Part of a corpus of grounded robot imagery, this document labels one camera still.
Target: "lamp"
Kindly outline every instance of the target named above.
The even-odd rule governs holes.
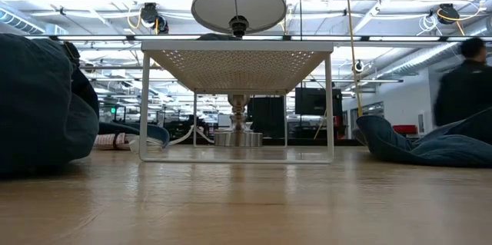
[[[274,27],[286,11],[285,0],[193,0],[191,6],[204,27],[238,37]]]

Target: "white wall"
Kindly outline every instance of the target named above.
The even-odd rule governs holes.
[[[403,83],[382,84],[375,94],[362,94],[362,105],[384,103],[384,118],[392,125],[418,125],[418,115],[424,115],[424,129],[433,128],[431,90],[427,69],[416,76],[402,78]],[[357,108],[356,99],[343,100],[343,110]]]

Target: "ceiling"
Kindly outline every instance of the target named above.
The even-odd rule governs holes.
[[[70,35],[149,35],[152,31],[143,25],[133,29],[128,20],[136,25],[138,10],[146,2],[155,2],[158,10],[168,21],[170,35],[196,35],[209,33],[210,30],[199,25],[192,17],[192,0],[0,0],[0,11],[7,10],[27,22],[44,29],[45,34]],[[261,35],[348,35],[349,19],[346,0],[286,0],[288,14],[284,22],[260,33]],[[426,18],[430,12],[435,14],[439,4],[451,3],[462,17],[465,33],[469,25],[485,19],[492,8],[492,0],[351,0],[351,12],[355,35],[460,35],[453,25],[434,24],[434,18]],[[0,32],[26,35],[10,25],[0,23]],[[95,65],[131,65],[139,66],[141,52],[130,50],[99,50],[98,45],[87,47],[79,44],[81,56]],[[138,49],[129,45],[126,49]],[[356,59],[362,60],[367,69],[381,70],[418,48],[357,47]],[[334,78],[351,76],[351,48],[340,46],[332,55],[332,73]],[[130,75],[137,78],[141,71],[107,70],[97,71],[98,77],[117,77]],[[172,79],[166,71],[153,70],[152,77]],[[312,75],[324,78],[324,67],[316,68]],[[118,90],[120,84],[112,87],[107,82],[95,82],[98,91],[125,93]],[[160,95],[190,95],[178,83],[152,83],[154,91]]]

